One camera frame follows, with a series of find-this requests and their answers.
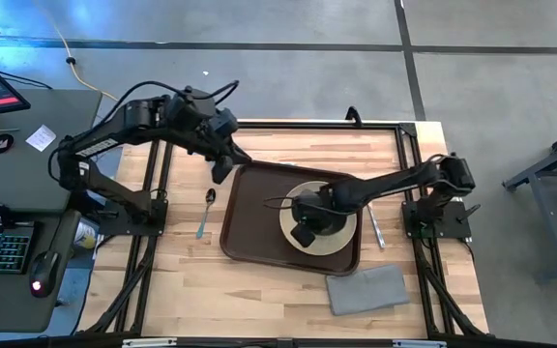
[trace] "yellow cable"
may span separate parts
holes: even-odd
[[[48,21],[50,22],[50,24],[53,26],[53,29],[55,29],[55,31],[57,32],[57,35],[59,36],[59,39],[62,40],[62,43],[64,43],[64,47],[66,48],[66,52],[68,54],[68,58],[73,58],[73,55],[70,52],[70,48],[68,47],[68,42],[66,42],[66,39],[64,39],[64,36],[62,35],[62,33],[59,31],[59,28],[57,27],[57,24],[55,23],[55,19],[53,18],[53,16],[44,8],[42,7],[42,5],[40,5],[38,0],[32,0],[34,2],[34,5],[36,5],[36,7],[38,8],[38,10],[42,11],[44,16],[46,17],[46,19],[48,19]],[[114,101],[117,102],[117,98],[113,97],[113,95],[111,95],[110,93],[107,93],[105,91],[102,91],[94,86],[92,86],[91,84],[83,81],[83,79],[78,75],[78,73],[76,72],[76,68],[74,67],[73,63],[68,63],[68,65],[70,66],[70,68],[73,71],[74,77],[76,77],[76,80],[78,82],[80,82],[82,85],[84,85],[85,87],[94,90],[94,91],[98,91],[100,93],[102,93],[103,95],[105,95],[106,97],[109,97],[111,99],[113,99]]]

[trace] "computer mouse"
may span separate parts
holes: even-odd
[[[48,250],[36,256],[29,275],[29,290],[34,297],[43,298],[53,291],[58,264],[59,254],[55,251]]]

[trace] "concrete floor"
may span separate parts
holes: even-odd
[[[240,89],[225,102],[238,117],[341,119],[354,104],[367,119],[415,120],[403,53],[354,50],[401,44],[392,0],[42,3],[69,39],[352,44],[351,51],[75,49],[80,73],[116,96],[147,79],[213,90],[238,78]],[[412,44],[557,47],[557,1],[402,3]],[[0,30],[23,40],[57,38],[29,0],[0,0]],[[0,47],[0,70],[82,88],[65,58],[60,48]],[[557,139],[557,54],[414,59],[427,120],[443,123],[449,148],[468,158],[477,180],[466,201],[483,205],[470,221],[490,331],[557,343],[557,281],[534,280],[552,267],[542,220],[528,188],[508,194],[500,186]],[[147,88],[136,96],[159,93]],[[101,112],[111,105],[104,100]]]

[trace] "desk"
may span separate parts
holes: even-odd
[[[14,147],[0,155],[0,203],[22,213],[23,220],[40,222],[34,234],[28,272],[24,275],[0,275],[0,332],[39,333],[50,321],[66,264],[71,255],[80,213],[67,211],[70,193],[48,177],[48,155],[64,135],[88,130],[96,117],[101,94],[95,91],[19,90],[32,104],[31,109],[0,114],[0,128],[19,128],[13,132]],[[47,125],[57,139],[39,152],[25,139],[41,125]],[[56,234],[54,249],[60,254],[57,279],[52,293],[43,299],[29,292],[31,261],[46,251]]]
[[[446,153],[439,123],[417,123],[424,159]],[[295,162],[363,178],[399,170],[395,136],[384,130],[238,130],[236,142],[256,160]],[[150,146],[126,147],[117,180],[140,189]],[[335,317],[323,275],[237,262],[220,250],[220,230],[233,173],[212,185],[201,156],[177,148],[169,173],[169,213],[159,238],[148,294],[144,335],[382,338],[425,337],[425,325],[411,242],[400,219],[403,195],[373,201],[386,240],[377,245],[364,216],[360,269],[397,264],[410,304]],[[203,239],[195,232],[205,208],[205,191],[217,190]],[[94,324],[121,288],[131,238],[116,237],[100,249],[79,329]],[[486,321],[474,266],[465,246],[440,240],[447,287],[481,330]],[[432,296],[438,326],[439,302]],[[135,301],[129,307],[132,320]]]

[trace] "gray napkin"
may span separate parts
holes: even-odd
[[[356,271],[348,276],[326,275],[334,315],[360,313],[410,302],[403,273],[396,265]]]

